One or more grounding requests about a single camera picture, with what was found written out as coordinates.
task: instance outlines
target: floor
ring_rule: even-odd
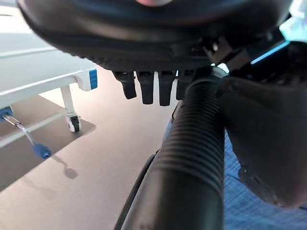
[[[57,153],[41,164],[30,164],[25,154],[16,157],[27,148],[26,141],[10,147],[11,155],[6,159],[11,160],[7,162],[12,167],[15,162],[15,169],[27,162],[25,171],[30,172],[0,193],[0,229],[113,229],[136,177],[161,145],[177,104],[176,83],[171,105],[161,107],[157,79],[154,104],[143,105],[137,81],[138,97],[126,100],[110,71],[99,68],[98,75],[96,90],[83,92],[76,84],[71,86],[75,110],[85,124],[80,137],[72,138],[63,120],[45,127],[36,136],[48,135],[52,139],[48,144]],[[35,100],[42,103],[48,99],[46,104],[63,106],[59,90],[41,96]],[[63,140],[61,132],[70,137]],[[3,154],[9,153],[1,150],[0,156]],[[11,169],[3,164],[0,161],[1,170]]]

